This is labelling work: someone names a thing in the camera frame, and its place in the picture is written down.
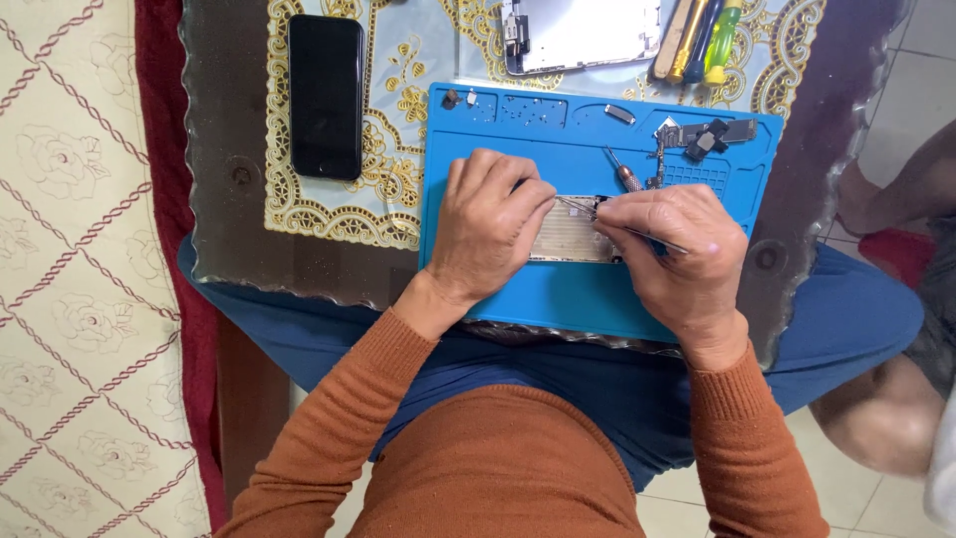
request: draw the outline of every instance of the red fabric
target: red fabric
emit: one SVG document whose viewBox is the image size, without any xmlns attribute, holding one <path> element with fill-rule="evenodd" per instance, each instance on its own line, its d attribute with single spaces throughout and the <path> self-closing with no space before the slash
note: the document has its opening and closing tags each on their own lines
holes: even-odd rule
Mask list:
<svg viewBox="0 0 956 538">
<path fill-rule="evenodd" d="M 936 252 L 936 243 L 929 235 L 890 229 L 865 235 L 858 248 L 864 258 L 916 289 Z"/>
<path fill-rule="evenodd" d="M 192 175 L 185 165 L 183 124 L 188 99 L 180 82 L 185 51 L 176 27 L 182 0 L 143 0 L 136 4 L 136 73 L 153 180 L 157 233 L 170 268 L 182 316 L 183 403 L 206 488 L 209 521 L 215 531 L 226 523 L 223 476 L 213 455 L 218 430 L 216 399 L 216 312 L 176 269 L 176 251 L 192 230 L 189 208 Z"/>
</svg>

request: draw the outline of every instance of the rose embroidery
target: rose embroidery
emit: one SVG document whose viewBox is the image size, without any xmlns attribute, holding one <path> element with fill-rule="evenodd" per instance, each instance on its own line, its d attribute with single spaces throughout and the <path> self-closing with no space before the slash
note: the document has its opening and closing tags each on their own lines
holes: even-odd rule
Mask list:
<svg viewBox="0 0 956 538">
<path fill-rule="evenodd" d="M 30 493 L 44 509 L 60 519 L 86 521 L 96 511 L 90 502 L 90 492 L 82 487 L 69 487 L 50 479 L 34 478 Z"/>
<path fill-rule="evenodd" d="M 193 525 L 206 514 L 206 503 L 197 490 L 192 490 L 183 496 L 176 504 L 176 521 L 182 525 Z"/>
<path fill-rule="evenodd" d="M 107 304 L 88 295 L 68 293 L 53 303 L 56 328 L 71 347 L 83 351 L 115 353 L 124 338 L 138 334 L 129 326 L 133 306 Z"/>
<path fill-rule="evenodd" d="M 136 274 L 146 279 L 153 287 L 166 287 L 166 262 L 163 251 L 153 235 L 146 230 L 139 230 L 132 237 L 126 239 L 126 255 Z"/>
<path fill-rule="evenodd" d="M 36 252 L 36 246 L 28 239 L 26 224 L 22 218 L 0 216 L 0 269 L 23 269 L 27 266 L 27 254 Z"/>
<path fill-rule="evenodd" d="M 21 527 L 0 520 L 0 538 L 43 538 L 36 527 Z"/>
<path fill-rule="evenodd" d="M 141 442 L 129 443 L 88 431 L 79 438 L 77 448 L 103 474 L 116 480 L 142 480 L 146 471 L 157 468 L 149 460 L 149 447 Z"/>
<path fill-rule="evenodd" d="M 19 405 L 46 407 L 60 389 L 54 369 L 23 362 L 0 362 L 0 394 Z"/>
<path fill-rule="evenodd" d="M 113 95 L 113 101 L 136 112 L 134 69 L 136 51 L 133 40 L 125 35 L 108 34 L 90 43 L 90 60 L 97 66 L 99 84 Z"/>
<path fill-rule="evenodd" d="M 97 180 L 110 175 L 99 163 L 99 139 L 74 138 L 41 125 L 16 135 L 16 154 L 41 191 L 54 198 L 92 198 Z"/>
<path fill-rule="evenodd" d="M 157 379 L 156 383 L 149 386 L 146 399 L 149 401 L 149 409 L 166 422 L 182 418 L 180 409 L 183 406 L 183 390 L 179 373 L 168 373 Z"/>
</svg>

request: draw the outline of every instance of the phone screen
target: phone screen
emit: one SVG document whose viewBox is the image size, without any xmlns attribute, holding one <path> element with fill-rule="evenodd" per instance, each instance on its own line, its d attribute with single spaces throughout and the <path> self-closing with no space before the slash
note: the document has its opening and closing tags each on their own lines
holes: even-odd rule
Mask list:
<svg viewBox="0 0 956 538">
<path fill-rule="evenodd" d="M 302 175 L 353 180 L 361 173 L 362 27 L 351 19 L 289 21 L 292 162 Z"/>
</svg>

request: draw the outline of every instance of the wrist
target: wrist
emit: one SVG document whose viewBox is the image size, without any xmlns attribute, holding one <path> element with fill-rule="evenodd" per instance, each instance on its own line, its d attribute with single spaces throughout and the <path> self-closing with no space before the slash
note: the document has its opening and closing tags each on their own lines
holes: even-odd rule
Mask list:
<svg viewBox="0 0 956 538">
<path fill-rule="evenodd" d="M 732 315 L 693 336 L 678 336 L 684 358 L 695 370 L 726 370 L 740 360 L 750 344 L 747 318 L 734 310 Z"/>
<path fill-rule="evenodd" d="M 427 272 L 419 271 L 392 305 L 392 311 L 415 332 L 435 341 L 465 317 L 472 306 L 471 303 L 449 302 L 435 279 Z"/>
</svg>

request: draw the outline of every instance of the hand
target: hand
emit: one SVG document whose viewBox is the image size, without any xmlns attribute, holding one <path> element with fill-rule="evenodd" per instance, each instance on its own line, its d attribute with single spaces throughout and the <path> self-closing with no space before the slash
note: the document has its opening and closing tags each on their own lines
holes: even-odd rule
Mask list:
<svg viewBox="0 0 956 538">
<path fill-rule="evenodd" d="M 405 292 L 416 290 L 416 308 L 435 311 L 433 323 L 420 334 L 432 337 L 437 327 L 457 315 L 445 326 L 448 329 L 528 262 L 555 194 L 530 159 L 479 148 L 467 159 L 451 163 L 431 261 Z M 406 299 L 401 308 L 396 303 L 407 323 L 412 316 L 421 316 L 413 314 L 410 301 Z"/>
<path fill-rule="evenodd" d="M 634 228 L 681 245 L 689 254 L 658 258 Z M 638 191 L 597 206 L 595 230 L 607 235 L 631 271 L 634 291 L 677 335 L 698 370 L 722 370 L 747 349 L 747 320 L 737 311 L 737 286 L 747 236 L 706 185 Z"/>
</svg>

